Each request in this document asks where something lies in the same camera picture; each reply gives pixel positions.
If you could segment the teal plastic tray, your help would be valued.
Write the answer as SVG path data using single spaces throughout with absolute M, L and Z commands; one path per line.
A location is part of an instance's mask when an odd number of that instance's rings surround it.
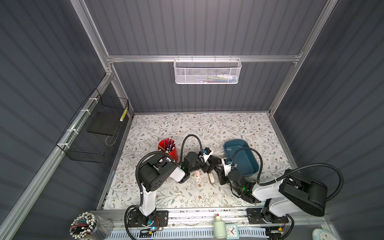
M 249 148 L 248 143 L 241 139 L 234 139 L 224 143 L 224 152 L 227 158 L 233 159 L 238 149 Z M 251 150 L 239 151 L 235 157 L 236 169 L 244 177 L 250 177 L 259 171 L 259 164 Z

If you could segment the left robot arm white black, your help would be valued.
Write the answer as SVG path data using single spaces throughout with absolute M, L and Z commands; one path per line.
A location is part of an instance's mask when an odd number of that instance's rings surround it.
M 171 178 L 182 184 L 190 173 L 202 170 L 210 173 L 222 164 L 222 159 L 212 155 L 208 148 L 202 152 L 189 152 L 181 162 L 176 162 L 169 154 L 155 151 L 144 156 L 136 167 L 136 180 L 140 189 L 139 212 L 144 218 L 152 217 L 156 212 L 156 191 Z

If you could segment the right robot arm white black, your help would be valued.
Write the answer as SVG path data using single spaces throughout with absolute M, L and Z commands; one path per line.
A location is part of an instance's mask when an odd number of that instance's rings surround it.
M 301 173 L 296 172 L 270 185 L 260 186 L 247 181 L 236 169 L 227 176 L 222 167 L 216 167 L 215 171 L 220 183 L 230 185 L 235 197 L 250 204 L 265 202 L 265 217 L 283 217 L 300 211 L 316 217 L 325 215 L 328 187 Z

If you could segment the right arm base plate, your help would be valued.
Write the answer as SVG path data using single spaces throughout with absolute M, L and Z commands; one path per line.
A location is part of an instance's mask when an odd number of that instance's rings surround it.
M 263 208 L 247 208 L 246 215 L 250 224 L 287 224 L 287 216 L 277 217 L 270 212 L 263 211 Z

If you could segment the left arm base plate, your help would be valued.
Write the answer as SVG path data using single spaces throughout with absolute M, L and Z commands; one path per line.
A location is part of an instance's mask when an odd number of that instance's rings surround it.
M 130 228 L 139 227 L 166 227 L 168 225 L 169 211 L 154 211 L 148 216 L 144 216 L 140 210 L 129 211 L 127 216 L 127 226 Z

